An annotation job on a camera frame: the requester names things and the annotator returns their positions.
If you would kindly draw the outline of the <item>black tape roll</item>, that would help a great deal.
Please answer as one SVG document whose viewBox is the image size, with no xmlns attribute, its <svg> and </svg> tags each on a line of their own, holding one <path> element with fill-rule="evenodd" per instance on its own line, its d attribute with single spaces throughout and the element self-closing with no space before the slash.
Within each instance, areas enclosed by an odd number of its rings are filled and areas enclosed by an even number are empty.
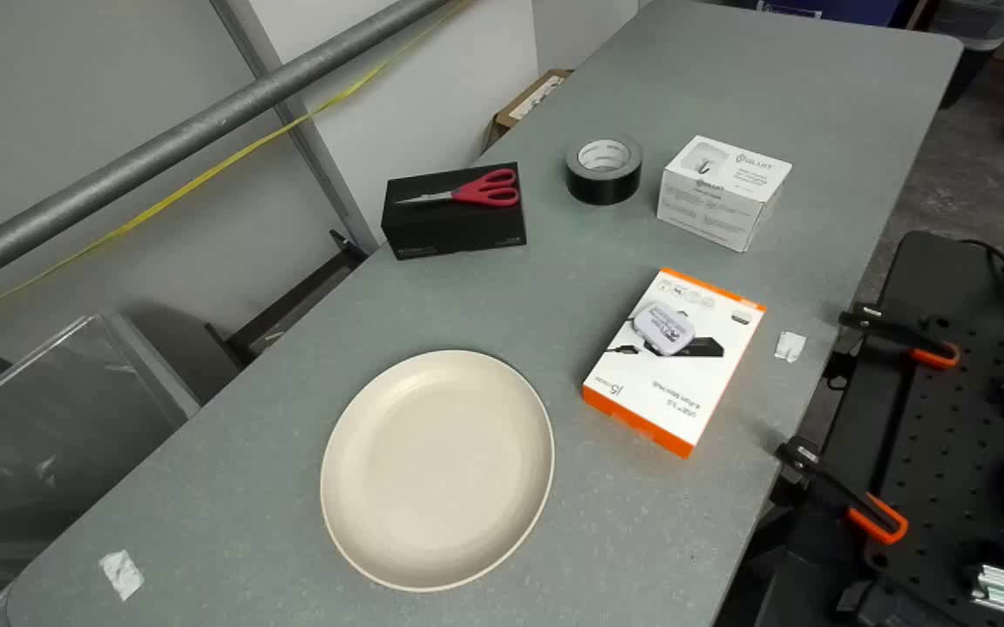
<svg viewBox="0 0 1004 627">
<path fill-rule="evenodd" d="M 563 185 L 577 203 L 615 206 L 642 185 L 642 147 L 632 138 L 585 138 L 563 155 Z"/>
</svg>

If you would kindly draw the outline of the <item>cream round plate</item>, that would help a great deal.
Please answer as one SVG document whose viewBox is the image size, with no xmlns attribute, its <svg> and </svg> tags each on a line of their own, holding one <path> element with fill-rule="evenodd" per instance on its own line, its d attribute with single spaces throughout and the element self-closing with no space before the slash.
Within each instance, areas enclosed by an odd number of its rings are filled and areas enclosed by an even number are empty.
<svg viewBox="0 0 1004 627">
<path fill-rule="evenodd" d="M 555 484 L 555 429 L 507 363 L 438 347 L 377 371 L 321 455 L 333 550 L 396 591 L 485 578 L 534 534 Z"/>
</svg>

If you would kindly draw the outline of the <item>white tape piece right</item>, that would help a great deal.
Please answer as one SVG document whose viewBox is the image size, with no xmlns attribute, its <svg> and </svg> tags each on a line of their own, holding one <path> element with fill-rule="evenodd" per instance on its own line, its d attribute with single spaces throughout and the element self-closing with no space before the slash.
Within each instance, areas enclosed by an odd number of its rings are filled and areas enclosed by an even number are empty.
<svg viewBox="0 0 1004 627">
<path fill-rule="evenodd" d="M 773 356 L 784 363 L 793 363 L 800 356 L 800 347 L 804 347 L 804 334 L 782 332 Z"/>
</svg>

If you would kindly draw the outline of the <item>white tape piece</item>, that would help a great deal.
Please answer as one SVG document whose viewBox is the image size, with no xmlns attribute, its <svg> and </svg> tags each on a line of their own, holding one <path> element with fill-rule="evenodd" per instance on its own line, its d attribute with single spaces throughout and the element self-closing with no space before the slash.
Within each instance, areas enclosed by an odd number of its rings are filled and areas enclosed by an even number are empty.
<svg viewBox="0 0 1004 627">
<path fill-rule="evenodd" d="M 782 332 L 773 356 L 784 363 L 793 363 L 800 356 L 800 347 L 804 347 L 804 334 Z"/>
<path fill-rule="evenodd" d="M 97 568 L 105 572 L 119 597 L 131 597 L 141 587 L 141 572 L 125 550 L 105 552 Z"/>
</svg>

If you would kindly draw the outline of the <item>white tape piece left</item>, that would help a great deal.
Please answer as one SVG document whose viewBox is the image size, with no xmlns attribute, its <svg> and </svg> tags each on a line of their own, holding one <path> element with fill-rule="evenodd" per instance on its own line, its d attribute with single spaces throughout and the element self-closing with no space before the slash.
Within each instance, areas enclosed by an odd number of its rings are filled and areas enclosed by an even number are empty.
<svg viewBox="0 0 1004 627">
<path fill-rule="evenodd" d="M 131 597 L 141 587 L 141 572 L 125 550 L 105 552 L 97 568 L 105 572 L 119 597 Z"/>
</svg>

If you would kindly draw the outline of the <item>black rectangular box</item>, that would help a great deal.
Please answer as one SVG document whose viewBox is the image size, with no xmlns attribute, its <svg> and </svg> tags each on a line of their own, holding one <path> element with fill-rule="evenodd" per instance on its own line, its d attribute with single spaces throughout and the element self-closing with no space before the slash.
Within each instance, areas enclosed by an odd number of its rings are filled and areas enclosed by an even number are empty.
<svg viewBox="0 0 1004 627">
<path fill-rule="evenodd" d="M 413 176 L 389 176 L 384 196 L 384 236 L 396 256 L 433 256 L 433 255 L 457 255 L 457 249 L 485 249 L 485 247 L 520 247 L 527 240 L 524 218 L 524 190 L 517 209 L 477 209 L 477 206 L 396 206 L 393 196 L 417 190 L 424 182 L 459 182 L 492 166 L 517 164 L 488 164 L 488 166 L 463 166 L 463 171 L 438 171 L 438 175 L 413 175 Z"/>
</svg>

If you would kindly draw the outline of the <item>orange and white product box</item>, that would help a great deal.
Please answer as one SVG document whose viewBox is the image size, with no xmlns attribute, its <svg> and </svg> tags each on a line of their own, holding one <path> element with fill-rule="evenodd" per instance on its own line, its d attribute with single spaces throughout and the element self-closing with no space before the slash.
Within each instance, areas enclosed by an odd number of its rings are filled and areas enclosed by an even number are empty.
<svg viewBox="0 0 1004 627">
<path fill-rule="evenodd" d="M 762 315 L 756 298 L 658 269 L 577 394 L 665 452 L 691 455 Z"/>
</svg>

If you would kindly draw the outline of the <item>white cardboard box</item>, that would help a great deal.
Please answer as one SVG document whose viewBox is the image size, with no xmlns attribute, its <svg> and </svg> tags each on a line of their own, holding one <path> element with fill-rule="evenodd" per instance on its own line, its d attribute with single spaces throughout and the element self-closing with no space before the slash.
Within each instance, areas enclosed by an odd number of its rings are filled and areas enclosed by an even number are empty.
<svg viewBox="0 0 1004 627">
<path fill-rule="evenodd" d="M 658 176 L 654 214 L 729 249 L 748 249 L 789 175 L 789 159 L 692 134 Z"/>
</svg>

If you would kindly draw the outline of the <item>lower orange black clamp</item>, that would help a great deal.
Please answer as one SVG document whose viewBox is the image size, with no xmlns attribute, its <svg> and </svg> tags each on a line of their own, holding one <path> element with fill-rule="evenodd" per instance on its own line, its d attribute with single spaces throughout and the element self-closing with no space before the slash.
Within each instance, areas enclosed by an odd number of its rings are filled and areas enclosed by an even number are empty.
<svg viewBox="0 0 1004 627">
<path fill-rule="evenodd" d="M 793 474 L 800 474 L 809 484 L 826 487 L 840 509 L 844 517 L 871 544 L 878 545 L 894 545 L 905 539 L 908 534 L 908 517 L 891 509 L 889 501 L 883 501 L 878 493 L 847 484 L 844 477 L 836 477 L 819 452 L 812 452 L 800 440 L 789 440 L 773 449 L 773 455 L 790 466 Z"/>
</svg>

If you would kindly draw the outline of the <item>orange black clamp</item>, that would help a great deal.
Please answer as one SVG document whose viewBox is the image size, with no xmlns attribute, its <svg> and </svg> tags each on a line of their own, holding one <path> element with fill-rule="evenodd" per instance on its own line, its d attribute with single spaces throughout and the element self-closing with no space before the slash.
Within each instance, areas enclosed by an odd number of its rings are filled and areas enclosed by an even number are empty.
<svg viewBox="0 0 1004 627">
<path fill-rule="evenodd" d="M 941 340 L 916 320 L 894 315 L 873 301 L 854 301 L 840 314 L 840 325 L 862 332 L 865 337 L 900 346 L 916 364 L 934 371 L 950 371 L 962 363 L 956 340 Z"/>
<path fill-rule="evenodd" d="M 844 477 L 836 477 L 819 452 L 812 452 L 800 440 L 789 440 L 773 449 L 773 455 L 790 466 L 793 474 L 800 474 L 809 484 L 826 487 L 840 509 L 844 517 L 871 544 L 878 545 L 894 545 L 905 539 L 908 534 L 908 517 L 891 509 L 889 501 L 883 501 L 878 493 L 847 484 Z"/>
</svg>

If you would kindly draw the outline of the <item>upper orange black clamp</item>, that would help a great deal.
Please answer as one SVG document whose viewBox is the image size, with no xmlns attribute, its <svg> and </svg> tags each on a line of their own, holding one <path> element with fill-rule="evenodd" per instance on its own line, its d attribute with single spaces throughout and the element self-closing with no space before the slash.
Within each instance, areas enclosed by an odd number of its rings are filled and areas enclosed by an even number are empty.
<svg viewBox="0 0 1004 627">
<path fill-rule="evenodd" d="M 962 363 L 956 340 L 941 340 L 916 320 L 894 315 L 873 301 L 854 301 L 840 314 L 840 325 L 862 332 L 865 337 L 900 346 L 916 364 L 934 371 L 950 371 Z"/>
</svg>

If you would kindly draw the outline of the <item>black perforated mounting board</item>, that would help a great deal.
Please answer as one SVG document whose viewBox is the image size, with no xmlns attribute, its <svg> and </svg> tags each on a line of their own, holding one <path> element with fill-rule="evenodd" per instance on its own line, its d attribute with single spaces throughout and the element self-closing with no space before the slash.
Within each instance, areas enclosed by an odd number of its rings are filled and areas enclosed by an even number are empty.
<svg viewBox="0 0 1004 627">
<path fill-rule="evenodd" d="M 883 301 L 958 347 L 947 371 L 865 346 L 822 466 L 908 517 L 883 545 L 822 493 L 798 512 L 770 581 L 778 627 L 1004 627 L 981 572 L 1004 568 L 1004 260 L 914 234 Z"/>
</svg>

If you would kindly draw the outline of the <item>grey metal pole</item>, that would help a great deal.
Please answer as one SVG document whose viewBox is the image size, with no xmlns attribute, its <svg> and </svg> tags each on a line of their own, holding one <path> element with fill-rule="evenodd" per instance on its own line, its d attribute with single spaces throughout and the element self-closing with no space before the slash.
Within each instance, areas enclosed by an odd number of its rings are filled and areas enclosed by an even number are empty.
<svg viewBox="0 0 1004 627">
<path fill-rule="evenodd" d="M 110 164 L 20 209 L 0 222 L 0 269 L 450 2 L 452 0 L 393 0 Z"/>
</svg>

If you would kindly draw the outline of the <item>dark grey chair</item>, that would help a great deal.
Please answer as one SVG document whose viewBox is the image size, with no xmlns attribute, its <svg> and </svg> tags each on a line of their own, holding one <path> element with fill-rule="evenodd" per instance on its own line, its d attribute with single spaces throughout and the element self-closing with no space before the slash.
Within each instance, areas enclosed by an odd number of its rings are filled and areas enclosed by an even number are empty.
<svg viewBox="0 0 1004 627">
<path fill-rule="evenodd" d="M 4 369 L 0 587 L 196 409 L 125 315 L 79 315 Z"/>
</svg>

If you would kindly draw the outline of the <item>red handled scissors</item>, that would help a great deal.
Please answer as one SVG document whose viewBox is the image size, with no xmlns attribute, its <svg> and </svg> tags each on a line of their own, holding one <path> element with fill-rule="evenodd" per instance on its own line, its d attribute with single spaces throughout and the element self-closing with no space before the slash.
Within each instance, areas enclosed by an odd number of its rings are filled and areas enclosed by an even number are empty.
<svg viewBox="0 0 1004 627">
<path fill-rule="evenodd" d="M 393 196 L 396 206 L 477 206 L 477 209 L 517 209 L 520 175 L 513 166 L 492 166 L 459 182 L 433 176 L 417 190 Z"/>
</svg>

